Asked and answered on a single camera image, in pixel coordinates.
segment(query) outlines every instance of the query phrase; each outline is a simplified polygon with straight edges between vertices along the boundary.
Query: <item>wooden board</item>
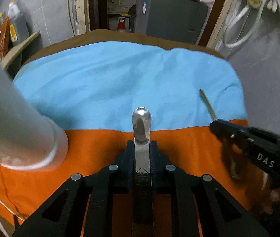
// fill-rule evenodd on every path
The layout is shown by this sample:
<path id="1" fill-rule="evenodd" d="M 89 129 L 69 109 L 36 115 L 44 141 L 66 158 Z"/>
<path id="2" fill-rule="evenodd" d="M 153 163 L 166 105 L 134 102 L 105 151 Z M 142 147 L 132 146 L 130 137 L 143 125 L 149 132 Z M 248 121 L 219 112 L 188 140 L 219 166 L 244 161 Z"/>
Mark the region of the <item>wooden board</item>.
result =
<path id="1" fill-rule="evenodd" d="M 5 57 L 1 61 L 2 69 L 7 69 L 13 61 L 18 57 L 18 55 L 28 46 L 31 44 L 32 41 L 36 37 L 40 35 L 40 31 L 37 31 L 30 35 L 25 41 L 20 43 L 17 46 L 14 46 L 10 51 L 5 55 Z"/>

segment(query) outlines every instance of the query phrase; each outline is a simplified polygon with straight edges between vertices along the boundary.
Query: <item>label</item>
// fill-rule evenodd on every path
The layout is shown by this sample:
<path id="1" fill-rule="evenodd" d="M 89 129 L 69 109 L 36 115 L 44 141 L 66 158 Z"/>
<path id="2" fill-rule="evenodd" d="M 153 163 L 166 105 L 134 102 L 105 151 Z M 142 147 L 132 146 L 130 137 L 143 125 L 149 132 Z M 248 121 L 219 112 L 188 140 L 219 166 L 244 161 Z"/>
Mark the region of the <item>label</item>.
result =
<path id="1" fill-rule="evenodd" d="M 143 9 L 142 9 L 142 13 L 143 13 L 143 14 L 145 14 L 146 9 L 147 9 L 147 3 L 144 2 L 144 3 L 143 3 Z"/>
<path id="2" fill-rule="evenodd" d="M 17 41 L 17 35 L 16 35 L 16 31 L 15 31 L 15 28 L 14 28 L 14 25 L 11 24 L 9 26 L 9 32 L 10 32 L 10 36 L 12 38 L 12 42 L 15 42 Z"/>

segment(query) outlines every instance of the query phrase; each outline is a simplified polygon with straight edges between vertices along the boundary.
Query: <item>cleaning bottle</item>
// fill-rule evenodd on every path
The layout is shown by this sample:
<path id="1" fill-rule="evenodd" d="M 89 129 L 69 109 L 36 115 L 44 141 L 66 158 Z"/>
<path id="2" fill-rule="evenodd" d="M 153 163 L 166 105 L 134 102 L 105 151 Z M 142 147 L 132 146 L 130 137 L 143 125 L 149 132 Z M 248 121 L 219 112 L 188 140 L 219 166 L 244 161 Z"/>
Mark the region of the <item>cleaning bottle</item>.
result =
<path id="1" fill-rule="evenodd" d="M 29 37 L 25 15 L 20 11 L 17 4 L 11 1 L 8 5 L 8 16 L 10 18 L 10 36 L 14 46 L 25 41 Z"/>

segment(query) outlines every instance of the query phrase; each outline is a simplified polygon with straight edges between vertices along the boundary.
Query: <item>blue cloth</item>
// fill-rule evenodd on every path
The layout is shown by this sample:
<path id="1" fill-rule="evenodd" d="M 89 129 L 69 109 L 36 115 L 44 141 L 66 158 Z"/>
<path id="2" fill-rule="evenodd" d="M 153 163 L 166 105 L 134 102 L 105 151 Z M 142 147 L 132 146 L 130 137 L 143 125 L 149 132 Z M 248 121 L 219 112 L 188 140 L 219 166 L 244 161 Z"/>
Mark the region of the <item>blue cloth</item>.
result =
<path id="1" fill-rule="evenodd" d="M 182 48 L 90 44 L 28 63 L 14 85 L 64 129 L 131 132 L 138 107 L 150 110 L 152 130 L 206 126 L 212 120 L 199 89 L 219 118 L 246 119 L 242 86 L 231 65 Z"/>

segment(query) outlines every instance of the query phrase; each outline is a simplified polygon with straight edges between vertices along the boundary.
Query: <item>orange cloth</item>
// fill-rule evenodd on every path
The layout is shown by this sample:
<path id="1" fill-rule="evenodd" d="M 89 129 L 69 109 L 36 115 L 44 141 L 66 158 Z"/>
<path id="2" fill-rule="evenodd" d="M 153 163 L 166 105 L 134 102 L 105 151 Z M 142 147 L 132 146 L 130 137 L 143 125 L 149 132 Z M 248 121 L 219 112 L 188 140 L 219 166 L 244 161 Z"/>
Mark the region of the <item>orange cloth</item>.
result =
<path id="1" fill-rule="evenodd" d="M 246 121 L 234 123 L 245 125 Z M 112 164 L 117 154 L 124 152 L 133 133 L 113 130 L 66 130 L 68 155 L 63 164 L 52 172 L 18 172 L 0 166 L 0 198 L 18 214 L 33 213 L 67 178 L 74 173 L 84 176 L 97 173 Z M 208 126 L 151 132 L 159 151 L 169 156 L 172 164 L 188 174 L 212 175 L 247 210 L 260 202 L 263 172 L 242 154 L 233 153 L 241 167 L 241 180 L 230 176 L 231 147 L 214 136 Z M 113 237 L 130 236 L 131 197 L 115 195 L 113 209 Z M 1 204 L 0 215 L 13 224 L 13 217 Z M 157 236 L 170 236 L 170 202 L 167 195 L 155 197 Z"/>

